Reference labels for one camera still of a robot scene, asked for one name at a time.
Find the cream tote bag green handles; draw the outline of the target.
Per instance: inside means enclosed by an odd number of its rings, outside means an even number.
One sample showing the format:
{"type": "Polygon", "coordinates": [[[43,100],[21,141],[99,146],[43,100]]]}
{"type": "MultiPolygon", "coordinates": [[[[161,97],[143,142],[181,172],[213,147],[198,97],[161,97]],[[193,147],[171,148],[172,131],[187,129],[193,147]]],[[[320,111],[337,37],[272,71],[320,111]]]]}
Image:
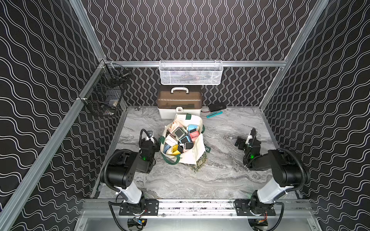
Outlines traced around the cream tote bag green handles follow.
{"type": "Polygon", "coordinates": [[[203,125],[203,120],[200,116],[185,114],[177,114],[174,120],[168,124],[164,132],[159,138],[160,154],[162,155],[164,161],[169,165],[184,164],[190,166],[194,171],[198,171],[206,162],[207,154],[210,152],[210,148],[205,145],[204,142],[205,127],[203,125]],[[189,132],[188,125],[194,124],[198,125],[198,131],[200,133],[199,137],[192,142],[189,132]],[[187,131],[187,136],[178,140],[172,132],[178,128],[182,127],[187,131]],[[179,151],[182,154],[177,156],[169,156],[166,151],[175,145],[179,145],[179,151]]]}

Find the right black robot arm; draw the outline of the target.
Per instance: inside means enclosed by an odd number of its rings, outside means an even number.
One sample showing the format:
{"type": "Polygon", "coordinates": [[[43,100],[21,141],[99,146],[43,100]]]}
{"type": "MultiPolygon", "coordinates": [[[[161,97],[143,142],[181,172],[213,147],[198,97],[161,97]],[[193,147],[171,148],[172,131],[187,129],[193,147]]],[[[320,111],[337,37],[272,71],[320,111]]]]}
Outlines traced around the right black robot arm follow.
{"type": "Polygon", "coordinates": [[[235,143],[244,152],[243,164],[251,171],[272,171],[272,179],[253,192],[246,208],[255,216],[274,214],[277,200],[288,192],[296,191],[310,180],[310,173],[294,152],[279,148],[261,154],[261,142],[255,137],[238,137],[235,143]]]}

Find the pink pencil sharpener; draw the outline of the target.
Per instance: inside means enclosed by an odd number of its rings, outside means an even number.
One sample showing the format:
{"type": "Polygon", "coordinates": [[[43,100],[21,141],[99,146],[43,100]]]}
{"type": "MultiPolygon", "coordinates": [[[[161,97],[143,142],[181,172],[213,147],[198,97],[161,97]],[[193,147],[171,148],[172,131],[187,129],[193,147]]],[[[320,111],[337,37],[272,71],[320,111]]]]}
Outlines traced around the pink pencil sharpener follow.
{"type": "Polygon", "coordinates": [[[192,142],[195,142],[195,140],[199,137],[200,133],[197,129],[192,129],[189,131],[189,136],[192,140],[192,142]]]}

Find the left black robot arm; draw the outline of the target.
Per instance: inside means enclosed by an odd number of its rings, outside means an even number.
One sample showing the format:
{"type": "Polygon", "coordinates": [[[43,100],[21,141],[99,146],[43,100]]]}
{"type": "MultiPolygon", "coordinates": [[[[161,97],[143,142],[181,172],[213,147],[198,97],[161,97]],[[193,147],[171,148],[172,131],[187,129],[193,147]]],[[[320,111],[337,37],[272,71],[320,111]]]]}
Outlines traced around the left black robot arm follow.
{"type": "Polygon", "coordinates": [[[121,196],[122,202],[108,202],[111,213],[113,207],[120,207],[129,214],[139,216],[145,213],[145,196],[134,183],[136,172],[148,174],[155,165],[155,153],[158,150],[156,141],[139,142],[139,151],[129,149],[116,150],[108,159],[102,172],[100,182],[121,196]]]}

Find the green pencil sharpener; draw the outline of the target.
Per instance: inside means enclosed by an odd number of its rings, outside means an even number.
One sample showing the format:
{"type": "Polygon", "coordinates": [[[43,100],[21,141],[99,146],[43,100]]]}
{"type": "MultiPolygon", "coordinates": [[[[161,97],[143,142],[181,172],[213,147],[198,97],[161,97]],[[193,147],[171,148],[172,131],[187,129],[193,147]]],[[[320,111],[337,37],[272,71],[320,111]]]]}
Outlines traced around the green pencil sharpener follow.
{"type": "Polygon", "coordinates": [[[178,140],[181,140],[182,138],[184,138],[185,136],[187,136],[187,131],[182,128],[182,127],[178,127],[176,128],[172,134],[178,139],[178,140]]]}

